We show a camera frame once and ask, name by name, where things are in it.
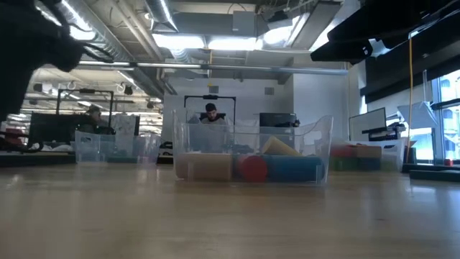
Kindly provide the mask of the red arch block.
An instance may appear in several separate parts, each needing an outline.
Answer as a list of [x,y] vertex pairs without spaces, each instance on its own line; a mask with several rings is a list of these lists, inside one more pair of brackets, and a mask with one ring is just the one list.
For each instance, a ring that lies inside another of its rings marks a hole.
[[357,156],[357,150],[353,145],[334,145],[330,151],[331,157],[353,158]]

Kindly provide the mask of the white screen monitor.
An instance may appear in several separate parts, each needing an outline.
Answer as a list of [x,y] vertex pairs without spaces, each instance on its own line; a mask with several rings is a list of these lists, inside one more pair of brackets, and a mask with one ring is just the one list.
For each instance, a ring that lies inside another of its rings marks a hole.
[[351,141],[367,141],[369,137],[364,131],[382,127],[386,127],[385,108],[349,117],[349,139]]

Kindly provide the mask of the grey ceiling box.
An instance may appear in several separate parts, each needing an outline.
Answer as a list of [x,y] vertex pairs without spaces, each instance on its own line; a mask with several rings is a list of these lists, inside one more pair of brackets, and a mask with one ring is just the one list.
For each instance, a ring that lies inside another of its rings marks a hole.
[[255,33],[256,15],[254,12],[233,11],[232,31],[239,36],[252,36]]

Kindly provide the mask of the black aluminium table frame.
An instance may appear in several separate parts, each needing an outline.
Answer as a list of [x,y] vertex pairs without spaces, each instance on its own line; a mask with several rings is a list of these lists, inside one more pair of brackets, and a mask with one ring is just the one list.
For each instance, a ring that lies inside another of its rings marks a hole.
[[[0,168],[19,168],[27,166],[72,165],[76,164],[74,155],[26,154],[0,155]],[[460,167],[446,165],[404,164],[402,173],[411,179],[427,181],[445,181],[460,183]]]

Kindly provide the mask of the natural wood cylinder block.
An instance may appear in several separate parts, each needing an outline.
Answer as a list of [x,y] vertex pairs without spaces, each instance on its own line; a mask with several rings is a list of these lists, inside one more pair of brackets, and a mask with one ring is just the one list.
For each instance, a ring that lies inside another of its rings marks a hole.
[[233,157],[224,153],[181,153],[174,157],[178,178],[190,181],[230,181]]

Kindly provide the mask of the green arch block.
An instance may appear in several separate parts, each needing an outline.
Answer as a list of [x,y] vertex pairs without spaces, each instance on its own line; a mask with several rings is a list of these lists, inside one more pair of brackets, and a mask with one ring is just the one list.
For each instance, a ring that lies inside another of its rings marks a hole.
[[359,169],[359,159],[332,157],[330,167],[334,171],[357,171]]

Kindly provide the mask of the clear plastic bin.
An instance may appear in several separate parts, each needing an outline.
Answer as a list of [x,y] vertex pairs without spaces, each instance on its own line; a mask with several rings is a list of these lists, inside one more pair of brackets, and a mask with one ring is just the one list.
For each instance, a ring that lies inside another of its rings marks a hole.
[[75,131],[77,163],[107,163],[108,157],[137,157],[138,164],[155,164],[159,149],[160,137],[157,135],[131,137]]
[[380,171],[401,171],[403,166],[404,157],[404,142],[403,140],[387,140],[377,142],[366,142],[366,141],[343,141],[333,140],[331,147],[334,145],[369,145],[369,146],[380,146],[382,148],[381,169]]
[[236,159],[240,155],[258,155],[269,137],[275,136],[301,153],[301,156],[319,157],[325,166],[323,179],[305,182],[321,185],[328,178],[328,163],[331,151],[333,118],[321,117],[317,122],[298,127],[260,127],[259,119],[246,124],[209,125],[201,124],[197,117],[173,117],[173,159],[181,153],[224,153],[233,157],[230,181],[243,182],[235,177]]

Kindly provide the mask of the natural wood arch block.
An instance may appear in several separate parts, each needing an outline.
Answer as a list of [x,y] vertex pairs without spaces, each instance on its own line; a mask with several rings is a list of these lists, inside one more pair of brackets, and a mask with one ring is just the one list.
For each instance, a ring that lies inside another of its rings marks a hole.
[[355,145],[356,156],[358,158],[378,158],[382,157],[382,148],[380,146]]

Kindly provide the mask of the person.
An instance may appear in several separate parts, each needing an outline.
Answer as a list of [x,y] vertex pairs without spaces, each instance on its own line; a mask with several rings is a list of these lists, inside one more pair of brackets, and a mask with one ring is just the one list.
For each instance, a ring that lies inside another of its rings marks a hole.
[[115,131],[109,123],[102,119],[101,110],[97,106],[91,106],[85,113],[86,118],[77,126],[79,132],[87,132],[97,135],[114,135]]
[[209,124],[209,125],[227,125],[227,121],[222,116],[222,114],[218,113],[216,105],[213,103],[207,103],[205,105],[206,116],[200,119],[201,124]]

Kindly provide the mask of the black monitor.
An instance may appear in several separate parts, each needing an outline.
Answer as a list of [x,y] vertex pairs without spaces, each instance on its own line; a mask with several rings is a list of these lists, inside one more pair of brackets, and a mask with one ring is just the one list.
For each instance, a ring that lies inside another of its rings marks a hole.
[[298,127],[300,121],[292,113],[260,113],[260,127]]

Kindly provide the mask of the blue cylinder block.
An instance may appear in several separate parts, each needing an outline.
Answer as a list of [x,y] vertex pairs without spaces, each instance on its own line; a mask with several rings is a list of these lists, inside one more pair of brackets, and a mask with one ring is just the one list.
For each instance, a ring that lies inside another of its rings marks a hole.
[[263,158],[271,182],[305,183],[323,179],[325,166],[319,157],[266,155]]

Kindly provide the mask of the ceiling light strip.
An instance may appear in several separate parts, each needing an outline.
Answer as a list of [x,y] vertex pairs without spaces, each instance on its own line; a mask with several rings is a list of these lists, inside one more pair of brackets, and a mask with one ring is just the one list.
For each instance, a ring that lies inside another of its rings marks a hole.
[[219,65],[219,64],[195,64],[195,63],[137,63],[137,62],[114,62],[104,63],[101,61],[82,60],[79,65],[110,67],[110,68],[173,68],[186,70],[220,70],[220,71],[256,71],[264,73],[296,73],[342,76],[348,73],[346,69],[330,68],[296,68],[280,66],[250,66],[250,65]]

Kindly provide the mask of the yellow cylinder block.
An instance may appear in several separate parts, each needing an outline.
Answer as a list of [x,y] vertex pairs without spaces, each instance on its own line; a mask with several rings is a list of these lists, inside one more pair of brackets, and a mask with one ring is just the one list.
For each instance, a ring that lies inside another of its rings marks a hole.
[[268,141],[263,145],[261,153],[264,155],[287,155],[287,156],[301,156],[297,150],[285,144],[275,136],[269,137]]

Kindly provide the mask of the white hanging sheet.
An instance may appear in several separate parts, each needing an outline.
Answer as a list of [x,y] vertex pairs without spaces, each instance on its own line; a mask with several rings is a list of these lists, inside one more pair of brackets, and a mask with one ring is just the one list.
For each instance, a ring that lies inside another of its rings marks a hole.
[[397,107],[398,114],[404,122],[408,123],[408,130],[416,130],[422,128],[436,128],[438,126],[436,115],[431,105],[426,101],[426,86],[428,85],[428,71],[422,73],[422,89],[423,100],[414,102],[413,87],[410,87],[409,102],[406,105]]

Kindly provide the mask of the red cylinder block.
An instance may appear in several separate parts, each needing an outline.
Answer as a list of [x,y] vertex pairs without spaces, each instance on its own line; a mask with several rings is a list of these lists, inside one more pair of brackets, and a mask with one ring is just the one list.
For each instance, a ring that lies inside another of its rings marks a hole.
[[236,159],[234,175],[246,182],[265,182],[268,175],[267,163],[258,155],[240,155]]

